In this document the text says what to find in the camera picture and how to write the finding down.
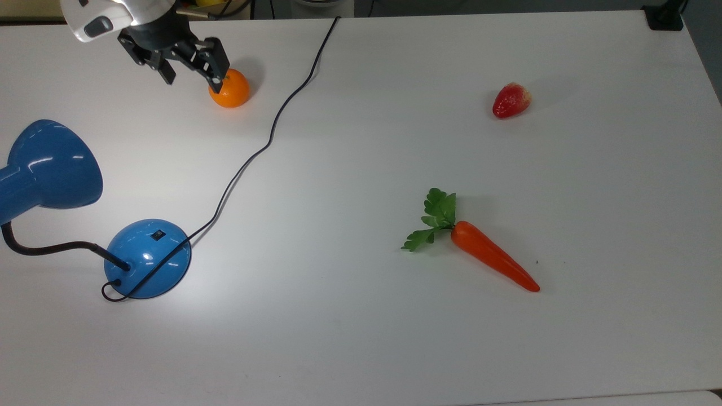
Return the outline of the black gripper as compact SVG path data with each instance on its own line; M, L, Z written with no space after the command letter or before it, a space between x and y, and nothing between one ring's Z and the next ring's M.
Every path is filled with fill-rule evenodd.
M157 64L157 71L167 85L172 85L176 77L167 60L177 61L192 71L205 72L212 94L220 92L230 68L220 39L198 38L186 16L174 10L151 23L122 29L118 41L137 64Z

